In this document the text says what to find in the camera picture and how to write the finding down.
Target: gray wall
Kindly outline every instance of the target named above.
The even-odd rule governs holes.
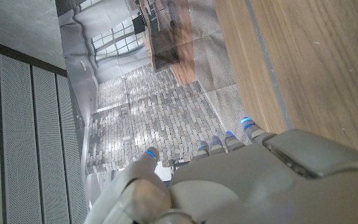
[[[55,1],[0,0],[0,44],[66,68]]]
[[[125,0],[103,0],[76,14],[75,19],[86,27],[84,35],[90,39],[131,19],[131,14]]]
[[[0,55],[0,223],[85,216],[67,78]]]
[[[67,72],[85,126],[96,111],[98,84],[150,63],[145,48],[125,57],[106,59],[99,66],[94,62],[90,38],[130,18],[124,0],[104,0],[83,11],[77,7],[58,18]]]
[[[89,173],[123,168],[149,146],[160,151],[165,166],[189,161],[200,140],[223,138],[199,83],[178,86],[170,68],[154,73],[150,64],[143,66],[101,84],[98,95],[89,127]]]

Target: wooden counter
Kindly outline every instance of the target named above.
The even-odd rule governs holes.
[[[293,128],[358,150],[358,1],[214,3],[245,111],[269,131],[281,132],[289,128],[282,98]]]

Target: gray brick pavement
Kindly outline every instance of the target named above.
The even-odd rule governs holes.
[[[198,142],[223,138],[223,127],[198,82],[178,86],[171,69],[150,65],[102,83],[92,115],[87,171],[118,170],[148,147],[160,151],[164,166],[189,161]]]

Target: floor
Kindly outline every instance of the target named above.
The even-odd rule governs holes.
[[[99,85],[98,110],[89,127],[89,174],[118,170],[150,147],[164,167],[191,160],[199,141],[224,128],[199,82],[179,86],[168,68],[144,66]]]
[[[244,112],[213,0],[189,0],[195,75],[225,131],[250,144],[240,126]]]
[[[244,111],[358,150],[358,1],[214,3]]]

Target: wooden table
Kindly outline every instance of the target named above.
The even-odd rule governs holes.
[[[358,1],[214,5],[245,112],[269,131],[304,129],[358,150]]]
[[[147,41],[145,41],[146,49],[149,53],[150,61],[152,62],[155,71],[167,68],[170,66],[178,80],[179,85],[185,85],[196,81],[193,38],[191,34],[191,21],[189,13],[189,4],[187,0],[171,1],[171,0],[156,0],[157,9],[163,9],[157,13],[159,35],[152,35],[149,29],[150,21],[146,19],[147,23]],[[140,8],[143,13],[146,13],[147,1],[140,1]],[[171,50],[171,54],[175,54],[178,61],[166,63],[164,60],[163,66],[158,68],[155,59],[164,59],[166,55],[156,57],[156,52],[163,52],[164,50]]]
[[[142,11],[146,24],[146,35],[148,43],[145,44],[154,72],[159,72],[168,68],[171,64],[178,63],[179,58],[174,39],[170,35],[170,29],[163,29],[158,26],[157,32],[152,32],[152,24],[149,20],[150,6],[147,0],[140,0],[140,10]]]

